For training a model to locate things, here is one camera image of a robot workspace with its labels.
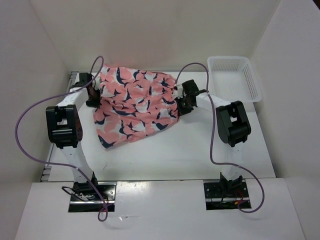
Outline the pink shark print shorts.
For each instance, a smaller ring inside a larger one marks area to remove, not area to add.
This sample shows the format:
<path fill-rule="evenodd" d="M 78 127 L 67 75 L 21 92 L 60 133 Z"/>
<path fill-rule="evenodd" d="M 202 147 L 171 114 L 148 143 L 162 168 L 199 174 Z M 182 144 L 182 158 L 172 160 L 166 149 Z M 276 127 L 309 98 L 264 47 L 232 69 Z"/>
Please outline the pink shark print shorts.
<path fill-rule="evenodd" d="M 133 143 L 179 121 L 170 74 L 104 65 L 100 106 L 93 113 L 99 142 L 105 149 Z"/>

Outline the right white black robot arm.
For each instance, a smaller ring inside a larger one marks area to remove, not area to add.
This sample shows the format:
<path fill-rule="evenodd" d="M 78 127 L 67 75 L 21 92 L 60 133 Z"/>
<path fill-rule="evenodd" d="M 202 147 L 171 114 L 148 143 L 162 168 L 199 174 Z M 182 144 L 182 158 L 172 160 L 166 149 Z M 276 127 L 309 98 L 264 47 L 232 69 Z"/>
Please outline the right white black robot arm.
<path fill-rule="evenodd" d="M 226 145 L 226 159 L 217 162 L 222 166 L 219 177 L 219 191 L 230 197 L 242 185 L 240 165 L 243 162 L 243 148 L 252 129 L 245 107 L 241 101 L 230 102 L 200 90 L 194 80 L 188 80 L 173 88 L 173 98 L 180 116 L 191 113 L 197 107 L 210 111 L 213 116 L 212 132 Z"/>

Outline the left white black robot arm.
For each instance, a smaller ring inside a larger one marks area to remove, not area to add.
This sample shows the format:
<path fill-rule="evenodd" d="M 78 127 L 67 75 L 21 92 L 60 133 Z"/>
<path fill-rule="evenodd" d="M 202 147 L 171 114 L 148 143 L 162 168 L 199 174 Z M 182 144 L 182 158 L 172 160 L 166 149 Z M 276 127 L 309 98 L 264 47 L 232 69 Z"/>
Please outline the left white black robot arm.
<path fill-rule="evenodd" d="M 83 202 L 97 201 L 100 194 L 97 178 L 81 145 L 84 133 L 78 113 L 84 104 L 96 109 L 100 106 L 100 91 L 94 88 L 95 82 L 90 82 L 92 79 L 92 74 L 80 73 L 79 81 L 70 87 L 70 94 L 45 110 L 48 138 L 64 154 L 67 164 L 72 165 L 73 187 L 62 189 Z"/>

